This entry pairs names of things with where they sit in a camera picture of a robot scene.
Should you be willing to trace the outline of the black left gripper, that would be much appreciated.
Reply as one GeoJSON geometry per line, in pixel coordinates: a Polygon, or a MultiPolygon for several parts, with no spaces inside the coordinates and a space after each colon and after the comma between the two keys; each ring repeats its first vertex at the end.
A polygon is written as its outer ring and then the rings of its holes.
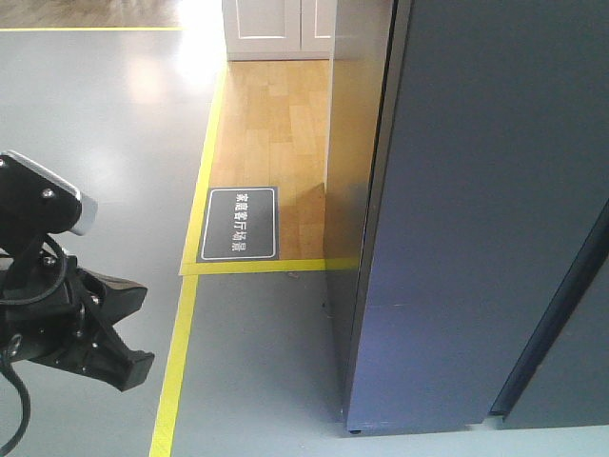
{"type": "Polygon", "coordinates": [[[1,229],[1,351],[6,366],[31,361],[91,375],[120,391],[142,385],[155,355],[127,347],[115,325],[147,295],[139,283],[80,268],[47,234],[1,229]]]}

